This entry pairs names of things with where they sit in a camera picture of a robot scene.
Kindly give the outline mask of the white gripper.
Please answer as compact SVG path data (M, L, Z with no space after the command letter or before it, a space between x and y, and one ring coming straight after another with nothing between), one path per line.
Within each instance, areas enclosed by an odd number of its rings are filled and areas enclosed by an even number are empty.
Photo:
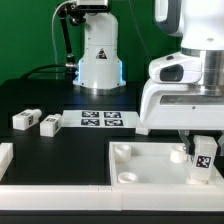
M140 125L179 130L194 159L189 130L218 131L217 156L224 156L224 51L177 52L152 61L141 99Z

